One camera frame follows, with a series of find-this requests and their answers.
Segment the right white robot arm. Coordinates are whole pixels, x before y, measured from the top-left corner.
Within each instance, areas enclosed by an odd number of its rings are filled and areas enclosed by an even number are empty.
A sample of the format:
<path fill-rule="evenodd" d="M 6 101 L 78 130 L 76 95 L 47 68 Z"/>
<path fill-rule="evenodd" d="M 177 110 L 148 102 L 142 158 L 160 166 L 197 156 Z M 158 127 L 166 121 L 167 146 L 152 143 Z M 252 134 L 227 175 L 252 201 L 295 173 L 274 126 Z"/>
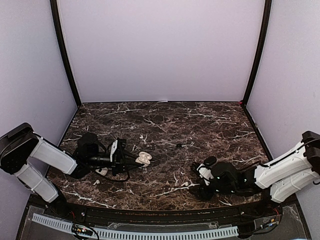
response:
<path fill-rule="evenodd" d="M 306 131 L 288 152 L 244 170 L 230 162 L 219 162 L 215 156 L 194 162 L 191 170 L 200 178 L 200 184 L 190 189 L 198 199 L 209 201 L 215 194 L 251 197 L 266 193 L 267 197 L 255 205 L 255 213 L 266 217 L 275 203 L 284 202 L 320 178 L 320 136 Z"/>

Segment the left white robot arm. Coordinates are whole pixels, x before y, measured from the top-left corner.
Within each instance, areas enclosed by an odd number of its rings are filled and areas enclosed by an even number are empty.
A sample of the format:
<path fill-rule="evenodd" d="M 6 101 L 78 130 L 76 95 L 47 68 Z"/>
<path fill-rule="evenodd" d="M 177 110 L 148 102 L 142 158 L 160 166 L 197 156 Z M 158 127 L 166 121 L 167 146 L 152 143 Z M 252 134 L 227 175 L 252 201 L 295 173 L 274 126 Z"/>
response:
<path fill-rule="evenodd" d="M 117 138 L 104 146 L 96 134 L 86 132 L 77 140 L 73 154 L 69 154 L 25 122 L 0 138 L 0 168 L 38 194 L 58 217 L 67 218 L 71 208 L 62 191 L 30 159 L 37 159 L 74 179 L 93 173 L 107 181 L 122 183 L 130 179 L 131 170 L 149 166 L 152 159 L 145 151 L 132 154 L 125 149 L 126 144 L 126 139 Z"/>

